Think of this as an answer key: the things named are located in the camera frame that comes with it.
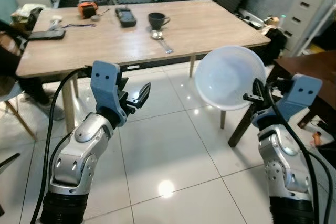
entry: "orange object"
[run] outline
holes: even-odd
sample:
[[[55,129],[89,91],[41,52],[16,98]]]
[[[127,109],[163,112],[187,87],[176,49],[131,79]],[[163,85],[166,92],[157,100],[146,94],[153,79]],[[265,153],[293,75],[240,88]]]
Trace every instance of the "orange object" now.
[[[321,132],[317,131],[313,134],[313,138],[314,138],[314,143],[315,146],[320,146],[321,145]]]
[[[83,2],[78,4],[78,11],[80,14],[80,17],[82,19],[85,18],[90,18],[91,16],[95,15],[95,13],[93,14],[93,10],[89,11],[88,13],[90,13],[89,15],[86,13],[86,9],[88,9],[90,6],[92,6],[94,8],[94,11],[96,12],[98,10],[98,5],[95,2]]]

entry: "tabletop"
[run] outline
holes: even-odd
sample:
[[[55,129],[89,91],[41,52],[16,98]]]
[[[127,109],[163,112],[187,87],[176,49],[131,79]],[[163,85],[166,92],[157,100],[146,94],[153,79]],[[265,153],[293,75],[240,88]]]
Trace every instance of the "tabletop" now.
[[[96,27],[68,27],[62,40],[30,41],[16,74],[45,76],[92,65],[95,60],[129,65],[206,54],[224,45],[252,47],[270,41],[212,0],[129,5],[137,19],[137,25],[130,28],[121,28],[116,7],[99,7],[98,13],[110,10],[95,23]],[[166,54],[160,43],[150,37],[151,12],[171,18],[162,32],[174,53]],[[51,9],[40,13],[33,31],[46,31],[54,15],[63,17],[62,26],[93,23],[80,19],[77,8]]]
[[[336,110],[336,51],[282,58],[275,61],[290,74],[301,73],[323,81],[318,97]]]

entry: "robotic hand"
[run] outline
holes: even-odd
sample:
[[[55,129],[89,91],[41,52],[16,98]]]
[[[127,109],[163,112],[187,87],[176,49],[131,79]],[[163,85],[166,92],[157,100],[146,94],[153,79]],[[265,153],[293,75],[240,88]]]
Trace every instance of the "robotic hand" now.
[[[129,114],[147,100],[147,83],[137,99],[127,100],[122,89],[128,78],[121,78],[118,65],[95,61],[91,88],[96,99],[96,113],[90,113],[70,134],[67,145],[53,163],[48,192],[44,198],[42,224],[81,224],[99,157],[106,150],[113,130],[121,127]]]
[[[296,74],[291,81],[280,80],[275,85],[283,94],[276,107],[288,121],[292,115],[313,103],[322,81]],[[314,223],[312,181],[306,160],[299,145],[276,115],[267,98],[269,92],[268,95],[266,92],[263,83],[256,79],[253,94],[245,94],[244,99],[253,101],[258,110],[251,122],[260,130],[259,152],[264,160],[274,224]]]

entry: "plastic bowl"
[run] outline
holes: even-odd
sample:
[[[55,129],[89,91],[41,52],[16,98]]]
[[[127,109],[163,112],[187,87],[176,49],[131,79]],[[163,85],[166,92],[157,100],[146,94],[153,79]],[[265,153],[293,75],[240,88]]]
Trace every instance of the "plastic bowl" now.
[[[265,67],[259,56],[245,47],[224,46],[203,58],[195,82],[204,101],[229,111],[251,104],[243,100],[243,95],[252,92],[255,78],[266,83]]]

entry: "black mug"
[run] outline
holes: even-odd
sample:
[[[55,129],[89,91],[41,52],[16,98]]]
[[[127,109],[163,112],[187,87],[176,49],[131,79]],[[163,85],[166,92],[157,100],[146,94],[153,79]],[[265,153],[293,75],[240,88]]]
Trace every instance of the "black mug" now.
[[[170,21],[170,18],[166,17],[162,13],[149,13],[148,20],[153,30],[160,30],[162,26],[164,26]]]

